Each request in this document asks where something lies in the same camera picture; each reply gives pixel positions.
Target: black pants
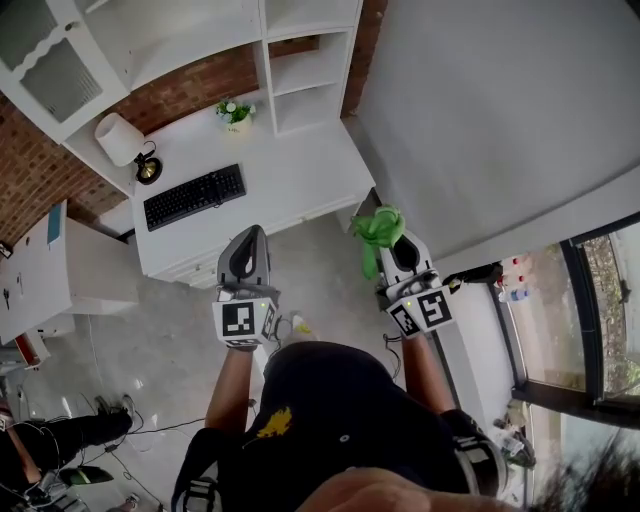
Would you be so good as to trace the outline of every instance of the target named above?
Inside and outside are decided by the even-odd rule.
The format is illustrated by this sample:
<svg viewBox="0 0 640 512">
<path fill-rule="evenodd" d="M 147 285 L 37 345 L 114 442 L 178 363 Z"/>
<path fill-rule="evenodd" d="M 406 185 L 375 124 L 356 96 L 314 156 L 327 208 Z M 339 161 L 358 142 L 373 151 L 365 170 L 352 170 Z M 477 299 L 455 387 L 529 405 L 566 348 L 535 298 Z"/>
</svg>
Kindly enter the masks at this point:
<svg viewBox="0 0 640 512">
<path fill-rule="evenodd" d="M 115 441 L 129 432 L 131 425 L 131 417 L 123 410 L 68 420 L 29 422 L 16 425 L 15 429 L 36 466 L 45 473 L 68 464 L 82 448 Z"/>
</svg>

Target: small white pot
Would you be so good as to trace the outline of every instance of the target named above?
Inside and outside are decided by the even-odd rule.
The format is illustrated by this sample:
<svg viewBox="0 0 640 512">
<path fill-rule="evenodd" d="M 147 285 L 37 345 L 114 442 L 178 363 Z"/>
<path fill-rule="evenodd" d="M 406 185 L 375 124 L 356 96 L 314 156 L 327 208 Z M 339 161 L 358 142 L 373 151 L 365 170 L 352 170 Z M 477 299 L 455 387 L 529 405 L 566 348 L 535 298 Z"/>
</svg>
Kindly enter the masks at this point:
<svg viewBox="0 0 640 512">
<path fill-rule="evenodd" d="M 227 124 L 227 131 L 229 133 L 234 134 L 243 134 L 247 133 L 253 124 L 253 120 L 251 119 L 251 115 L 245 117 L 242 121 L 238 121 L 237 123 Z"/>
</svg>

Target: green cloth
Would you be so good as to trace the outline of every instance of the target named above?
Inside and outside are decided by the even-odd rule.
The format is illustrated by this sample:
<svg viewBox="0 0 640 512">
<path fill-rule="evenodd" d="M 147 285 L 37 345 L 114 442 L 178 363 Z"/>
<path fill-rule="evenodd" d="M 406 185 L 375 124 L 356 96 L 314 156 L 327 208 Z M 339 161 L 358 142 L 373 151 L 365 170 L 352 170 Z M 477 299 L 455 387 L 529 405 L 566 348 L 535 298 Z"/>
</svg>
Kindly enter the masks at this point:
<svg viewBox="0 0 640 512">
<path fill-rule="evenodd" d="M 354 217 L 352 223 L 356 235 L 364 241 L 362 273 L 367 279 L 373 279 L 378 274 L 375 249 L 391 249 L 396 245 L 404 234 L 404 217 L 395 206 L 385 205 L 378 208 L 373 217 Z"/>
</svg>

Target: window frame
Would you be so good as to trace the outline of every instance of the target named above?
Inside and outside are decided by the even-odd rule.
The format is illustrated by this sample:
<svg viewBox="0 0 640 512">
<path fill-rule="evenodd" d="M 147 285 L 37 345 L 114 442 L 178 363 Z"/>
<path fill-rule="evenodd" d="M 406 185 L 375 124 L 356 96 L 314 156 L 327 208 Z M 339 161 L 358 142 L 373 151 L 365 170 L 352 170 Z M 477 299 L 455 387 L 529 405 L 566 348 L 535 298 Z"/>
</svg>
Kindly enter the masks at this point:
<svg viewBox="0 0 640 512">
<path fill-rule="evenodd" d="M 513 398 L 586 420 L 640 430 L 640 397 L 609 399 L 605 396 L 599 308 L 586 252 L 582 247 L 588 240 L 637 223 L 640 223 L 640 212 L 560 242 L 578 310 L 584 348 L 585 391 L 529 379 L 510 306 L 500 302 L 496 288 L 488 285 L 511 362 Z"/>
</svg>

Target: red brick wall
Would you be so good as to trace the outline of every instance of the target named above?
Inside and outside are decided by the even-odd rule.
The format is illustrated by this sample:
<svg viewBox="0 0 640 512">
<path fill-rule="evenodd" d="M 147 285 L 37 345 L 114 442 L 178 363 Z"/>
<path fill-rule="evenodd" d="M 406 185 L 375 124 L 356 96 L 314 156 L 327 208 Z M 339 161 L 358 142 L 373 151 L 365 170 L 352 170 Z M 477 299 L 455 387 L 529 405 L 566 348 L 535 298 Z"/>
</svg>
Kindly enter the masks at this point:
<svg viewBox="0 0 640 512">
<path fill-rule="evenodd" d="M 0 93 L 0 240 L 15 244 L 64 199 L 71 217 L 91 223 L 125 196 Z"/>
<path fill-rule="evenodd" d="M 375 51 L 387 0 L 364 0 L 342 115 L 351 115 Z M 317 38 L 270 45 L 273 55 L 317 48 Z M 178 69 L 134 91 L 111 109 L 143 133 L 258 88 L 251 46 Z M 50 210 L 69 199 L 69 215 L 91 223 L 125 196 L 64 147 L 56 146 L 0 94 L 0 240 L 14 244 Z"/>
</svg>

